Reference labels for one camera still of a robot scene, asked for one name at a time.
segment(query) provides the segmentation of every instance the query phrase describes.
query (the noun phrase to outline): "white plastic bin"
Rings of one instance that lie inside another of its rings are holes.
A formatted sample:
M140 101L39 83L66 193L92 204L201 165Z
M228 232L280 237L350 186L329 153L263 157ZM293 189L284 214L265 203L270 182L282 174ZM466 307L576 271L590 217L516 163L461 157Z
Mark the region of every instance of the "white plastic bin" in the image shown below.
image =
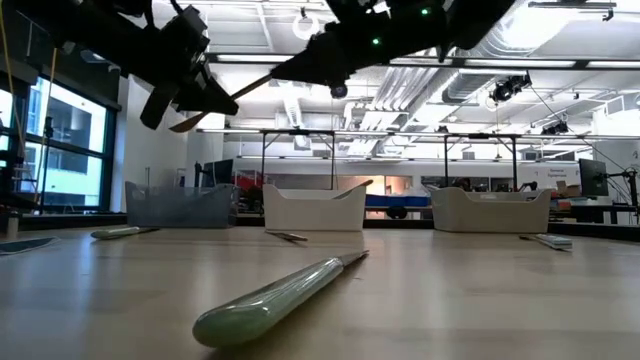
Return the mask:
M147 187L125 183L127 223L153 228L227 228L238 214L237 188Z
M459 188L431 192L437 230L478 233L546 233L551 190L532 193L467 193Z
M367 188L344 191L278 190L264 185L265 227L269 231L362 231Z

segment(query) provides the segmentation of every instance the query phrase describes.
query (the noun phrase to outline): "wooden table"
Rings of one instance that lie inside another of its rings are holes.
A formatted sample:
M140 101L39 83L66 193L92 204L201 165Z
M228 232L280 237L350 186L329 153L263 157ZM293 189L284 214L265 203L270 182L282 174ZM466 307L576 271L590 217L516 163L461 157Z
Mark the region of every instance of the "wooden table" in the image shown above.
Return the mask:
M0 358L637 359L640 248L576 240L574 253L513 235L429 230L163 230L95 242L89 230L0 258ZM360 266L264 338L210 350L204 311L317 260Z

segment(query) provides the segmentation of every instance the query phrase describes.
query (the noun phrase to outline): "cable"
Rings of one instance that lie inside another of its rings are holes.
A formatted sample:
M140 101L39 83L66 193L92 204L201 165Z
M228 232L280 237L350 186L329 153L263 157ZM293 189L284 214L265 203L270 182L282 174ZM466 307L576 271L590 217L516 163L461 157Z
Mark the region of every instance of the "cable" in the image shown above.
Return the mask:
M7 66L7 77L9 79L9 91L11 92L11 101L13 103L13 117L16 121L16 128L18 130L18 139L20 141L20 157L24 157L24 136L22 135L22 121L20 121L20 116L18 115L18 107L16 106L16 96L15 89L13 87L13 75L11 71L11 60L9 59L9 45L7 43L7 32L4 26L4 10L2 8L3 1L0 0L0 31L2 31L2 45L4 49L4 62Z
M553 116L556 117L556 119L560 120L560 121L564 121L562 120L562 118L560 116L558 116L558 114L553 111L553 109L551 109L551 107L547 104L546 101L544 101L544 99L542 98L542 96L540 96L540 94L538 94L538 92L536 91L536 89L533 88L533 86L530 86L531 90L533 91L534 94L536 94L536 96L538 97L538 99L540 99L540 101L544 104L544 106L547 107L547 109L549 109L549 111L551 112L551 114L553 114ZM571 131L574 135L579 136L575 131L573 131L569 125L567 124L567 129L569 129L569 131ZM613 159L611 159L610 157L608 157L607 155L605 155L602 151L596 149L593 144L589 143L587 140L580 138L580 140L582 140L585 144L589 145L591 147L591 149L595 152L597 152L598 154L600 154L603 158L609 160L613 165L619 167L622 170L625 170L624 167L622 167L622 165L618 164L617 162L613 161Z
M182 10L182 7L180 6L180 4L178 4L178 1L169 0L169 2L171 3L171 6L173 6L173 9L176 11L176 13L182 14L183 10Z
M13 71L11 70L11 60L9 57L9 44L7 43L7 31L6 31L6 27L4 25L4 9L2 7L3 5L3 0L0 0L0 31L2 32L2 46L3 46L3 51L4 51L4 61L5 61L5 65L7 66L7 78L9 80L9 92L11 93L11 106L13 108L13 117L16 123L16 130L18 132L18 142L20 143L19 148L18 148L18 156L21 158L24 158L25 156L25 147L26 147L26 142L24 139L24 135L22 133L22 121L20 120L20 115L18 114L18 107L16 105L16 94L15 94L15 88L13 87ZM27 177L30 178L30 180L33 180L33 174L31 173L31 170L29 168L23 168L23 170L26 170L26 174ZM38 188L37 186L34 184L34 182L31 182L31 186L33 187L33 192L34 193L38 193Z
M620 185L611 180L607 180L607 184L609 184L609 186L611 186L618 193L618 199L622 199L625 202L629 203L630 196L627 197L627 194L620 188Z

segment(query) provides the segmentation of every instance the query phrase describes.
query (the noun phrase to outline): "pole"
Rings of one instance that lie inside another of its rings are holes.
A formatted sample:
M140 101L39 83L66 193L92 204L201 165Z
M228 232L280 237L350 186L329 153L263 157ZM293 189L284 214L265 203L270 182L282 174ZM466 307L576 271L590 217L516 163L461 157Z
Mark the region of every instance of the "pole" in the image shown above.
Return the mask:
M447 139L449 136L444 136L444 187L449 187L449 149L447 147Z
M333 190L333 176L334 176L335 166L336 166L336 135L334 134L331 137L331 190Z
M267 150L267 133L262 133L262 170L260 170L260 189L264 187L264 156Z
M511 151L512 159L513 159L513 192L518 192L518 165L516 159L516 138L511 137L511 142L513 146L513 150Z
M49 167L49 149L51 149L51 137L53 136L53 127L51 126L51 116L44 119L44 137L47 150L44 152L44 173L42 174L42 192L40 193L40 215L44 215L44 197L47 188L47 168Z
M638 173L635 171L631 172L631 176L629 177L629 187L631 188L631 205L633 207L638 208L638 185L636 184L636 176Z

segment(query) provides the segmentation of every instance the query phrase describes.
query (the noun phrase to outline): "white wall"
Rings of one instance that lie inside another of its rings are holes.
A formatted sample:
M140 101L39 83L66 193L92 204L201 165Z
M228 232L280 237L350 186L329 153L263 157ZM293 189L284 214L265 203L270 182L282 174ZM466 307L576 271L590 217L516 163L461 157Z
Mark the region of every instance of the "white wall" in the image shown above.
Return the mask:
M121 79L113 172L111 209L126 211L124 182L146 184L145 168L151 170L151 186L172 186L176 171L186 167L188 134L176 134L169 127L184 116L167 109L157 130L140 121L149 92L130 77Z
M196 162L201 164L222 160L223 134L189 132L187 141L187 162L185 186L193 186Z
M324 149L324 144L318 144L314 140L314 149ZM224 143L224 158L235 159L236 170L261 169L260 159L236 159L241 153L244 156L260 155L261 143ZM486 153L495 156L496 148ZM311 151L291 151L291 143L273 143L266 151L267 156L311 156ZM492 177L512 178L513 165L508 161L511 153L506 148L500 150L505 162L449 162L449 176L451 177ZM413 176L414 187L420 184L421 176L444 176L444 159L440 161L401 161L401 162L376 162L376 161L336 161L338 175L388 175L388 176ZM267 174L331 174L331 162L326 160L283 160L266 159L265 173ZM580 177L578 166L575 163L526 163L518 164L518 183L537 181L541 188L555 188L556 181L564 180L567 184L579 184Z

